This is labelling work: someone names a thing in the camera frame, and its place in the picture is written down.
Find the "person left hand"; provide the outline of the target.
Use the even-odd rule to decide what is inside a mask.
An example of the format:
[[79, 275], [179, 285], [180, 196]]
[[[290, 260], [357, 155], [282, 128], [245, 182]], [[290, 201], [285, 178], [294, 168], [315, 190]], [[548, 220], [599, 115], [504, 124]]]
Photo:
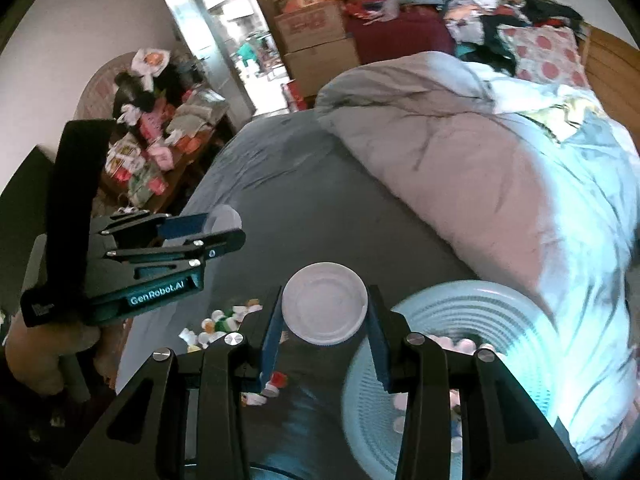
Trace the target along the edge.
[[4, 355], [12, 376], [35, 393], [54, 396], [64, 387], [58, 362], [66, 356], [96, 348], [93, 366], [111, 386], [119, 366], [122, 322], [105, 327], [40, 325], [27, 327], [21, 312], [12, 320]]

